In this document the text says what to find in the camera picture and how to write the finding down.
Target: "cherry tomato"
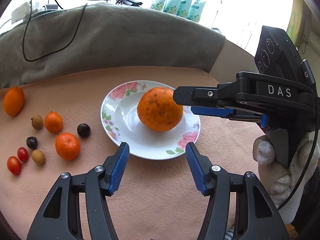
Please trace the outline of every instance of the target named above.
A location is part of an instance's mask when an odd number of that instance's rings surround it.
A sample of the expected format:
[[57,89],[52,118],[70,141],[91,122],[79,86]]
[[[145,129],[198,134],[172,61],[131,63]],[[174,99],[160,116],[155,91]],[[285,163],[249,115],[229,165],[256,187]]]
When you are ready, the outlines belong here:
[[29,154],[24,147],[20,147],[18,149],[17,156],[18,156],[19,160],[22,162],[27,162],[27,160],[29,159]]
[[7,161],[7,168],[13,175],[18,176],[21,172],[21,163],[17,157],[11,156]]

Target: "orange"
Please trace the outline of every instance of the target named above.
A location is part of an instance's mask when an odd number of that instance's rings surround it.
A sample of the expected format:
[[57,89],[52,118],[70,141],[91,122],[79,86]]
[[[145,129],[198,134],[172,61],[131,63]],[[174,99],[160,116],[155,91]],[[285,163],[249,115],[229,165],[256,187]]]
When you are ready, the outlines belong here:
[[58,133],[63,128],[63,120],[57,112],[50,112],[44,119],[44,126],[51,133]]
[[56,151],[62,159],[74,160],[80,153],[79,140],[71,133],[61,133],[56,138]]
[[138,104],[140,121],[153,131],[163,132],[174,128],[182,119],[183,106],[173,100],[169,88],[152,88],[147,91]]
[[20,87],[10,88],[4,95],[3,108],[11,117],[17,116],[24,106],[24,92]]

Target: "hand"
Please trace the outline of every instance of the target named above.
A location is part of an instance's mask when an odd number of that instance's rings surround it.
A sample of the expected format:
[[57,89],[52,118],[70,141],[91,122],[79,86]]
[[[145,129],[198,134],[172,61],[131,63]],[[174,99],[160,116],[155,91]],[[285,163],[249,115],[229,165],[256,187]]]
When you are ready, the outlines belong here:
[[[298,144],[297,152],[287,170],[282,164],[275,160],[275,150],[265,135],[255,140],[252,155],[253,159],[258,162],[260,181],[277,208],[288,198],[296,185],[310,154],[312,143],[313,140],[309,140],[309,133],[306,134]],[[312,177],[318,159],[319,146],[317,144],[300,187],[290,201],[279,210],[285,224],[290,224],[293,221],[300,204],[303,188]]]

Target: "white plate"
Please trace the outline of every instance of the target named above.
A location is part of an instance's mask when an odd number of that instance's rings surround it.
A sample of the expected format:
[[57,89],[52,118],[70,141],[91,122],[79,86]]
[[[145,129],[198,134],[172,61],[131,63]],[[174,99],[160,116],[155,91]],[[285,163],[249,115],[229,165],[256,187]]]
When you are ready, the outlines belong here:
[[137,106],[142,95],[155,87],[174,88],[154,81],[132,81],[114,88],[103,100],[101,123],[110,139],[120,145],[129,144],[130,153],[150,160],[167,160],[185,153],[188,142],[196,142],[200,118],[183,107],[180,123],[170,131],[156,132],[138,118]]

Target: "gray blanket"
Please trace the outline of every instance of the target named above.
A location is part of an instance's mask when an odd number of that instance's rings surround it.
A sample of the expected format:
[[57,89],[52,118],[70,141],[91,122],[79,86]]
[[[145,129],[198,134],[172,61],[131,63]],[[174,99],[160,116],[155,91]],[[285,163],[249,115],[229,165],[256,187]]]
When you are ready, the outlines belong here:
[[[66,46],[83,7],[47,12],[31,19],[25,54],[35,59]],[[100,3],[85,8],[74,41],[35,62],[22,54],[26,22],[0,35],[0,88],[70,73],[118,66],[175,66],[209,72],[225,37],[167,13]]]

